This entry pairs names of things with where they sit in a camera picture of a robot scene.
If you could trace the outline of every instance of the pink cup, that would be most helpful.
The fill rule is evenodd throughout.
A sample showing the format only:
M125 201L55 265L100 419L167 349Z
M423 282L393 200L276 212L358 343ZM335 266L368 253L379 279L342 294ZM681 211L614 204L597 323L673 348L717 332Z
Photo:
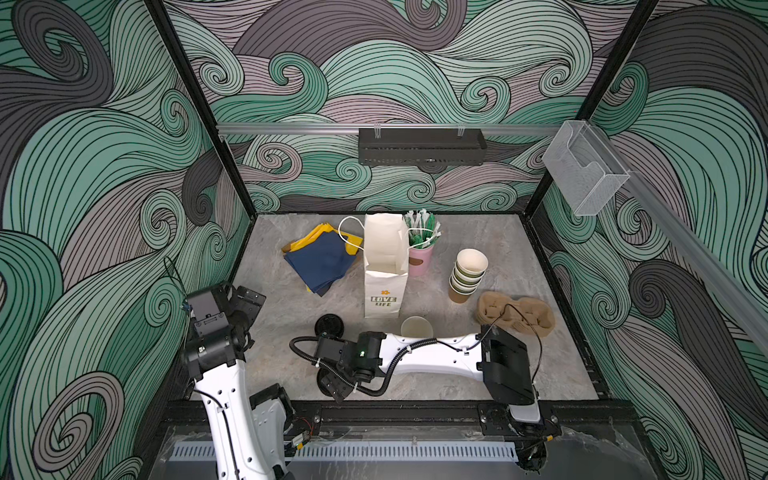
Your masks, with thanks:
M434 248L435 244L433 243L427 248L411 248L408 250L408 275L419 276L426 273Z

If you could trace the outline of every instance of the blue napkin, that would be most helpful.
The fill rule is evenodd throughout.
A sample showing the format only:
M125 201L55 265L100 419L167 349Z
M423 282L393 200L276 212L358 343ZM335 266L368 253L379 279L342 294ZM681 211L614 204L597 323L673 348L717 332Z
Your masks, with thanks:
M325 232L306 247L286 253L285 259L310 290L318 293L346 275L355 256L346 252L346 243L339 238L339 234Z

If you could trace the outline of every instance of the white rope handle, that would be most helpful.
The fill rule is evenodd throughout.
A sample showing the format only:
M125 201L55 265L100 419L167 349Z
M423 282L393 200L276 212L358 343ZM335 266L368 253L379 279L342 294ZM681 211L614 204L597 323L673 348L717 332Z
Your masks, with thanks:
M416 245L411 245L411 246L409 246L408 248L414 248L414 247L418 247L419 245L423 245L423 244L425 244L425 243L429 243L429 242L431 242L431 241L432 241L432 239L433 239L433 238L435 238L435 231L434 231L434 230L430 230L429 228L418 228L418 227L413 227L413 228L409 228L409 229L408 229L408 231L411 231L411 230L425 230L425 231L428 231L428 232L432 232L432 236L431 236L430 238L428 238L428 239L424 240L423 242L421 242L421 243L417 243Z
M339 231L339 238L340 238L340 239L342 239L342 240L344 240L344 243L348 243L349 245L352 245L352 246L353 246L353 247L355 247L355 248L359 248L360 250L362 250L362 251L364 252L365 250L363 250L363 249L362 249L362 247L358 247L358 246L357 246L357 245L355 245L354 243L352 243L352 242L348 241L348 240L347 240L346 238L344 238L344 236L341 234L341 224L342 224L342 223L344 223L344 220L347 220L347 219L349 219L349 218L354 218L355 220L357 220L357 223L359 223L359 224L360 224L360 226L362 227L362 229L363 229L363 230L365 230L365 229L366 229L366 226L362 224L362 222L360 221L360 219L359 219L358 217L354 217L353 215L349 215L348 217L344 217L343 219L341 219L341 221L339 222L339 228L338 228L338 231Z

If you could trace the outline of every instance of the swirl pattern wallpaper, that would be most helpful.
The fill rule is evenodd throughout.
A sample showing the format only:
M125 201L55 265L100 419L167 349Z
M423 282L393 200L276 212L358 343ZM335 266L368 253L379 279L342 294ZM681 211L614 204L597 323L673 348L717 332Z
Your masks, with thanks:
M648 22L593 121L768 312L768 3L709 3ZM553 186L534 222L670 478L764 480L768 359L642 206L577 218Z
M249 223L142 0L0 2L0 200L0 476L136 478Z
M165 3L219 122L317 124L560 124L575 117L636 4ZM256 209L270 212L519 212L544 173L549 142L488 137L487 164L420 170L359 165L355 136L227 140Z

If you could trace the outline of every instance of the white paper bag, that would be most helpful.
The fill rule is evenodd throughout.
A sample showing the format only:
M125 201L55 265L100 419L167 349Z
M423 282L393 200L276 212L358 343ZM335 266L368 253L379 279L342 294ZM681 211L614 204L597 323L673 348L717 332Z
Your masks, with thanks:
M400 214L373 214L364 230L366 318L397 318L408 281L408 227Z

